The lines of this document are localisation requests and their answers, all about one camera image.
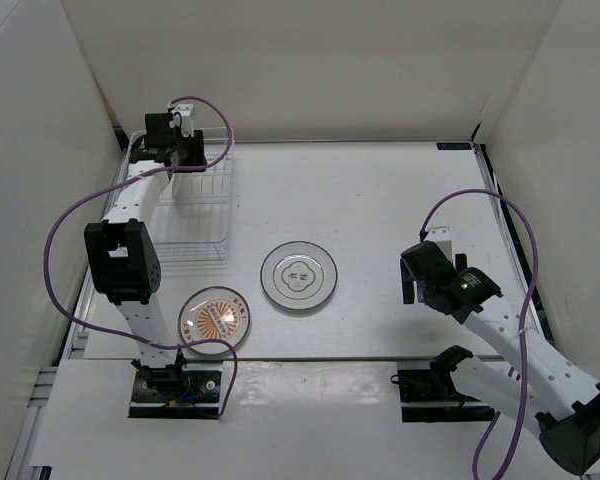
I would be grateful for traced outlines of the white plate green rim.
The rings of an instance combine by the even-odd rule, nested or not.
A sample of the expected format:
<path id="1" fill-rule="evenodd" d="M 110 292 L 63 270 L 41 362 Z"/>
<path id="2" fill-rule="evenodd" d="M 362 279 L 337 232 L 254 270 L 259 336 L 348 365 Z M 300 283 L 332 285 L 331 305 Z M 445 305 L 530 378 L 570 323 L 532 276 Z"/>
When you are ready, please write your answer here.
<path id="1" fill-rule="evenodd" d="M 260 269 L 267 299 L 278 309 L 304 315 L 321 309 L 338 284 L 338 268 L 321 246 L 291 241 L 274 248 Z"/>

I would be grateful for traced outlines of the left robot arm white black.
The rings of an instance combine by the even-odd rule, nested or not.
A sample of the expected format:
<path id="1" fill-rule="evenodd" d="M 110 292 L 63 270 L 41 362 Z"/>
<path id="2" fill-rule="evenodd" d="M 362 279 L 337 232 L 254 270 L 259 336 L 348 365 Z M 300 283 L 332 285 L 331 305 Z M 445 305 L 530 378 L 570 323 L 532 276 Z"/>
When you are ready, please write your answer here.
<path id="1" fill-rule="evenodd" d="M 144 340 L 132 361 L 147 387 L 168 400 L 186 395 L 190 377 L 183 355 L 165 350 L 173 338 L 157 299 L 161 265 L 148 232 L 158 200 L 169 186 L 168 166 L 204 166 L 204 136 L 196 131 L 192 107 L 171 107 L 145 116 L 145 134 L 132 145 L 127 178 L 103 219 L 85 227 L 89 266 L 96 291 L 123 315 L 130 332 Z"/>

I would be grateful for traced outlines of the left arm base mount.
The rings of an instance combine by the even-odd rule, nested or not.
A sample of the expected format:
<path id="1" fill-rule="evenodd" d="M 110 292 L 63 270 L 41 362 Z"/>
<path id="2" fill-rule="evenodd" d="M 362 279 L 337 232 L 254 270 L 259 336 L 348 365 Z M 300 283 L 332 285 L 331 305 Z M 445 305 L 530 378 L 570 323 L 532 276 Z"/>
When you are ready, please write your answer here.
<path id="1" fill-rule="evenodd" d="M 181 362 L 166 368 L 136 369 L 128 417 L 132 419 L 220 418 L 223 367 L 219 363 Z"/>

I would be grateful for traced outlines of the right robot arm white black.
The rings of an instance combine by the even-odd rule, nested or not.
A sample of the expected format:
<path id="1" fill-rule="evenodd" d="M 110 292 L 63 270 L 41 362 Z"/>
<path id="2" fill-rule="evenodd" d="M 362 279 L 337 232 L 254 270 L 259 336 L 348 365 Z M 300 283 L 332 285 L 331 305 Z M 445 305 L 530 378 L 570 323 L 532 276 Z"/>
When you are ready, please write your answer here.
<path id="1" fill-rule="evenodd" d="M 517 374 L 510 378 L 454 345 L 430 363 L 432 393 L 444 400 L 472 397 L 521 421 L 572 475 L 594 466 L 600 460 L 600 381 L 540 333 L 520 326 L 500 287 L 477 268 L 456 269 L 438 244 L 419 243 L 404 251 L 400 262 L 403 281 L 420 289 L 424 305 L 480 337 Z"/>

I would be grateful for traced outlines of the white plate orange pattern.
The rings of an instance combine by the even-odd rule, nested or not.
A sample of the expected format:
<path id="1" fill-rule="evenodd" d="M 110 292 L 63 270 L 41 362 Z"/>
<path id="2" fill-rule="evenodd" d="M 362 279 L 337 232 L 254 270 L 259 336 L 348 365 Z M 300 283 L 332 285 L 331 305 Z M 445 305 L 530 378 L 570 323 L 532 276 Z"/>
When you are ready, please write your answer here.
<path id="1" fill-rule="evenodd" d="M 237 348 L 248 336 L 251 314 L 245 298 L 228 287 L 213 286 L 198 291 L 183 305 L 178 333 L 189 349 L 201 356 L 217 357 Z"/>

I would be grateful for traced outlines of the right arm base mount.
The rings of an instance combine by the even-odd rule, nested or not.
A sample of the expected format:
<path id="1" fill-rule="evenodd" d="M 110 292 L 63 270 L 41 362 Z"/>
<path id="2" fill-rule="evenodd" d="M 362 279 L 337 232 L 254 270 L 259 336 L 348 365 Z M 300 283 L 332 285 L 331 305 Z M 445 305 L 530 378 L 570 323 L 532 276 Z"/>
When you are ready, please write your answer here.
<path id="1" fill-rule="evenodd" d="M 399 389 L 403 423 L 490 422 L 493 408 L 474 397 L 459 393 L 451 373 L 473 354 L 452 346 L 437 355 L 427 367 L 398 367 L 390 382 Z"/>

